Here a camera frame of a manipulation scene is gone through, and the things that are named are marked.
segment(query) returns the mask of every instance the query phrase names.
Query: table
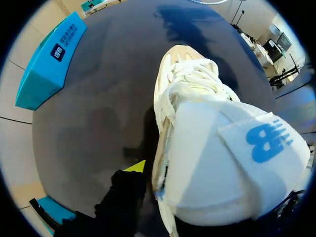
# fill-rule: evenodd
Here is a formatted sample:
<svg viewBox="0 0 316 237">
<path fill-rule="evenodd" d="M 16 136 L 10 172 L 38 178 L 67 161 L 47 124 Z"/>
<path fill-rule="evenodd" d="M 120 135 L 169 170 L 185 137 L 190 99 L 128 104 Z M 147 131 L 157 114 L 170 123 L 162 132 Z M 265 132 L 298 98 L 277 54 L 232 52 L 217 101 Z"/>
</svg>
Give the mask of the table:
<svg viewBox="0 0 316 237">
<path fill-rule="evenodd" d="M 48 195 L 94 215 L 117 169 L 156 152 L 152 110 L 160 61 L 187 44 L 219 66 L 220 79 L 241 101 L 266 111 L 274 97 L 256 56 L 238 32 L 205 5 L 187 0 L 131 0 L 84 19 L 65 87 L 33 115 L 36 164 Z M 148 194 L 143 236 L 167 236 Z"/>
<path fill-rule="evenodd" d="M 91 14 L 97 12 L 97 11 L 102 10 L 102 9 L 105 8 L 105 7 L 108 7 L 107 4 L 112 3 L 112 2 L 115 2 L 115 1 L 121 2 L 120 0 L 104 0 L 102 3 L 99 3 L 99 4 L 95 5 L 94 7 L 90 8 L 89 10 L 83 11 L 83 15 L 84 15 L 85 17 L 86 17 L 86 16 L 89 16 L 89 15 L 91 15 Z"/>
</svg>

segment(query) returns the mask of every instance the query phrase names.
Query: cyan cardboard box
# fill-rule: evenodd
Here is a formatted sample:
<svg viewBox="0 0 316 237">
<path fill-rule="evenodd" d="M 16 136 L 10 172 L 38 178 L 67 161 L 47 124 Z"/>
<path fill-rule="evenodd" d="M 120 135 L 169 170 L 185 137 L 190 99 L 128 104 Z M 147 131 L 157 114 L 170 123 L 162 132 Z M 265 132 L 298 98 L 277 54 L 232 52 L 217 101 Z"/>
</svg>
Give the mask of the cyan cardboard box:
<svg viewBox="0 0 316 237">
<path fill-rule="evenodd" d="M 46 36 L 25 69 L 15 106 L 36 110 L 64 87 L 71 58 L 85 30 L 85 23 L 74 12 Z"/>
</svg>

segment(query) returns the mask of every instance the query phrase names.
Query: white sneaker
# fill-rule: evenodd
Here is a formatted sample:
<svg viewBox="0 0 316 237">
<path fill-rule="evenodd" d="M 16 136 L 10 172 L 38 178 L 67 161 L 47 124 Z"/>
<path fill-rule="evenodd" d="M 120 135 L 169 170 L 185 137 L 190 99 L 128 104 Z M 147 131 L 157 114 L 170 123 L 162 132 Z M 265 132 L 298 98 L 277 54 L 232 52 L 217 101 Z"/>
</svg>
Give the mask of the white sneaker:
<svg viewBox="0 0 316 237">
<path fill-rule="evenodd" d="M 155 85 L 159 142 L 152 185 L 163 223 L 198 226 L 258 218 L 300 179 L 310 155 L 284 120 L 240 102 L 215 62 L 189 46 L 163 57 Z"/>
</svg>

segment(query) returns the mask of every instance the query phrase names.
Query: new balance logo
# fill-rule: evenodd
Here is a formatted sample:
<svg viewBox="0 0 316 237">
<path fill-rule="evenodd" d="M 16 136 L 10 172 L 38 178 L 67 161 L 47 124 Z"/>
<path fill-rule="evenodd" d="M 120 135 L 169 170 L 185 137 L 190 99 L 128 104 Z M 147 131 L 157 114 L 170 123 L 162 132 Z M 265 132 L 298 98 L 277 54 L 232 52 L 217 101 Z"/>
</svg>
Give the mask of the new balance logo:
<svg viewBox="0 0 316 237">
<path fill-rule="evenodd" d="M 264 163 L 284 150 L 284 145 L 291 145 L 293 139 L 288 139 L 290 134 L 284 133 L 285 128 L 279 119 L 274 124 L 266 123 L 252 128 L 246 135 L 246 141 L 254 145 L 252 158 L 257 163 Z"/>
</svg>

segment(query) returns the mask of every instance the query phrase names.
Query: shoelace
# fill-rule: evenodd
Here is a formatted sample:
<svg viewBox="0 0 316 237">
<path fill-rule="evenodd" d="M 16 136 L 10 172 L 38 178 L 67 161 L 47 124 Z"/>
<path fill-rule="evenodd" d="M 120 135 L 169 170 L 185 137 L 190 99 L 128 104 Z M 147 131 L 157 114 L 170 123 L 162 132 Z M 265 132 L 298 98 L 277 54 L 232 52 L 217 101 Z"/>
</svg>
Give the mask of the shoelace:
<svg viewBox="0 0 316 237">
<path fill-rule="evenodd" d="M 166 117 L 171 124 L 174 123 L 175 107 L 181 98 L 191 102 L 240 101 L 233 90 L 218 78 L 216 63 L 207 58 L 180 61 L 171 65 L 167 77 L 171 85 L 160 97 L 160 109 L 157 115 L 159 131 L 163 129 Z"/>
</svg>

